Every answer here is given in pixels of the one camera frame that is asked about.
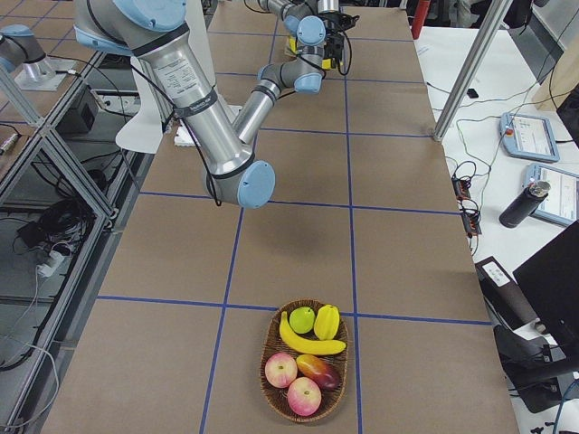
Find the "banana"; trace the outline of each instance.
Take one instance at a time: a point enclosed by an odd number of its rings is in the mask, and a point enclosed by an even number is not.
[[[288,313],[281,312],[280,336],[286,345],[302,354],[338,354],[346,349],[346,343],[338,340],[312,341],[296,334],[288,322]]]

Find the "wicker basket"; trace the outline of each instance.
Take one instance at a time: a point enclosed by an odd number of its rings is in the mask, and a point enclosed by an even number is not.
[[[268,334],[265,339],[265,344],[263,346],[263,354],[261,355],[261,370],[260,370],[261,390],[263,391],[263,394],[265,395],[265,398],[267,399],[270,406],[284,418],[298,423],[313,422],[315,420],[325,418],[338,405],[338,403],[342,399],[342,396],[344,395],[344,390],[346,388],[347,354],[349,347],[349,345],[347,345],[346,350],[344,350],[340,354],[319,356],[320,359],[323,359],[326,362],[331,363],[336,368],[337,372],[340,374],[341,383],[337,387],[337,389],[333,391],[322,391],[322,402],[319,406],[319,409],[314,414],[304,417],[294,413],[288,404],[287,400],[288,390],[278,389],[269,384],[265,378],[264,369],[268,359],[272,355],[280,351],[288,353],[294,357],[299,356],[298,352],[289,348],[280,338],[280,317],[281,312],[283,311],[288,312],[289,315],[292,310],[303,306],[313,308],[317,314],[318,310],[322,306],[324,306],[324,303],[320,303],[319,301],[312,299],[301,299],[292,301],[287,305],[280,307],[280,309],[275,313],[270,322],[270,328],[268,330]],[[309,332],[303,335],[303,337],[306,337],[307,339],[317,339],[313,332]],[[346,325],[344,324],[344,321],[341,319],[335,339],[348,343]]]

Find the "blue joint cap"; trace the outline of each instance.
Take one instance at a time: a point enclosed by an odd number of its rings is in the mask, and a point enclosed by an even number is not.
[[[322,76],[316,72],[305,74],[293,82],[297,93],[319,93],[322,87]]]
[[[186,0],[113,0],[130,21],[153,32],[170,32],[185,21]]]
[[[288,29],[288,32],[292,36],[296,35],[296,32],[298,31],[298,26],[299,26],[299,19],[298,18],[296,18],[293,15],[288,15],[283,20],[283,24],[286,26],[286,29]]]
[[[0,56],[0,65],[4,66],[8,72],[13,72],[16,66],[12,64],[11,61]]]
[[[316,16],[307,16],[299,22],[297,36],[306,45],[320,45],[326,39],[326,26]]]
[[[275,173],[265,161],[255,161],[243,173],[237,189],[237,202],[243,208],[260,208],[273,194]]]
[[[109,41],[100,36],[87,33],[79,29],[76,25],[74,26],[76,32],[76,40],[80,45],[89,47],[97,52],[107,52],[109,54],[117,54],[121,56],[132,56],[133,52],[127,47],[127,45],[121,45],[119,43]]]
[[[262,66],[262,67],[260,68],[260,70],[257,72],[257,80],[261,80],[261,76],[263,75],[263,72],[265,71],[265,69],[266,69],[268,66],[270,66],[270,65],[265,65],[265,66]]]
[[[0,29],[0,33],[6,36],[34,36],[32,30],[23,24],[11,24]]]

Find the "fake fruit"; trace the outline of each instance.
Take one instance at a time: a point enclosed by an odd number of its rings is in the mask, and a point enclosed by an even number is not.
[[[308,306],[298,307],[289,314],[289,325],[293,331],[303,335],[314,328],[314,321],[316,321],[316,312]]]
[[[280,389],[288,387],[298,376],[298,366],[287,353],[276,353],[265,363],[265,378]]]
[[[288,321],[288,313],[281,312],[280,337],[286,345],[302,354],[327,355],[344,351],[346,343],[338,340],[313,341],[297,335]]]
[[[337,307],[325,305],[319,309],[318,315],[316,316],[314,333],[320,341],[334,339],[339,325],[340,312],[337,310]]]
[[[301,373],[324,391],[333,391],[340,385],[340,375],[336,368],[315,355],[302,354],[296,359],[296,364]]]
[[[308,377],[299,377],[288,389],[288,404],[299,416],[309,416],[319,409],[322,392]]]

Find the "yellow banana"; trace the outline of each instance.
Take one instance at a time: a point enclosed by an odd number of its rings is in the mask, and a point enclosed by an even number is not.
[[[281,340],[298,353],[328,355],[338,354],[346,349],[346,343],[338,340],[313,341],[297,335],[288,322],[288,313],[281,312],[280,320]]]
[[[340,325],[340,312],[332,305],[322,306],[316,314],[314,333],[320,341],[334,339]]]

